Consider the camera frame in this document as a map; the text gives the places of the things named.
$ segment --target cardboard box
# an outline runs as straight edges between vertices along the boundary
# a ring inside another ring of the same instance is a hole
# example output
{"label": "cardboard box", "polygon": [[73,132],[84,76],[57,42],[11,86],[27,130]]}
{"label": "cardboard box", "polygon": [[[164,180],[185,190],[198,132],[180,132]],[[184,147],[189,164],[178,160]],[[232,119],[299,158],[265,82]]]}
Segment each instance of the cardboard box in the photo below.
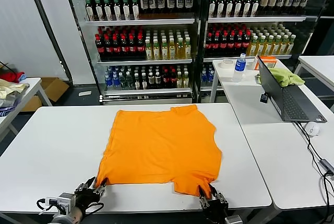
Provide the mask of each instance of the cardboard box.
{"label": "cardboard box", "polygon": [[[69,88],[68,84],[58,78],[45,77],[41,79],[42,88],[44,89],[47,97],[53,102],[56,102]],[[42,101],[37,95],[35,95],[22,109],[22,112],[34,112],[41,106],[43,106]]]}

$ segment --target blue bottle label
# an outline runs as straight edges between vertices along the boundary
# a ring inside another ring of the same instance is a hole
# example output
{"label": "blue bottle label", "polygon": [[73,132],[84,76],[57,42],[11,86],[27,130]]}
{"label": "blue bottle label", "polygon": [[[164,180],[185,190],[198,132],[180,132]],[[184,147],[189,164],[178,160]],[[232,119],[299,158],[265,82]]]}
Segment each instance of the blue bottle label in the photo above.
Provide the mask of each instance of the blue bottle label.
{"label": "blue bottle label", "polygon": [[242,72],[243,70],[245,70],[246,67],[246,62],[241,62],[240,60],[237,60],[235,63],[235,70]]}

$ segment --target laptop keyboard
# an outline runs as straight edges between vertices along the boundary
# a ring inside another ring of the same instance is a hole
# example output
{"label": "laptop keyboard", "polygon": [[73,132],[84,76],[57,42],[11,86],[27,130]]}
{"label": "laptop keyboard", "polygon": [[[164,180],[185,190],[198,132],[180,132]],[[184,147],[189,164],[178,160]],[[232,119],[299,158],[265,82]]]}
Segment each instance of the laptop keyboard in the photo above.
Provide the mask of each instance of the laptop keyboard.
{"label": "laptop keyboard", "polygon": [[283,89],[283,105],[284,110],[288,113],[288,116],[291,119],[308,120],[304,111],[286,89]]}

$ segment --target orange t-shirt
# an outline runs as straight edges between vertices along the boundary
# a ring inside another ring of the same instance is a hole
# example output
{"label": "orange t-shirt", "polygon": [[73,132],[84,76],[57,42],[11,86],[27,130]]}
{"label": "orange t-shirt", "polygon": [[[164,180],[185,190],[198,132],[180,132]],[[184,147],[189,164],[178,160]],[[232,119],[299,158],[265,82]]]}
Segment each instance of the orange t-shirt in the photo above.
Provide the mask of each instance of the orange t-shirt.
{"label": "orange t-shirt", "polygon": [[200,185],[219,173],[221,151],[214,142],[216,128],[196,105],[170,111],[118,111],[103,154],[96,186],[174,182],[179,193],[199,196]]}

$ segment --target white wall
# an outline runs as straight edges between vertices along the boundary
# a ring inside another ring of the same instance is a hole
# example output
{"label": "white wall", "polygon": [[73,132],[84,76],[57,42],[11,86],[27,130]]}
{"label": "white wall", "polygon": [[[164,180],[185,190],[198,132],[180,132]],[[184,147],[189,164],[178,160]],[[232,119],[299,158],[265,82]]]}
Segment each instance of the white wall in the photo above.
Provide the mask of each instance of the white wall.
{"label": "white wall", "polygon": [[34,0],[0,0],[0,60],[28,77],[68,80]]}
{"label": "white wall", "polygon": [[73,84],[95,84],[68,0],[41,0],[72,75]]}

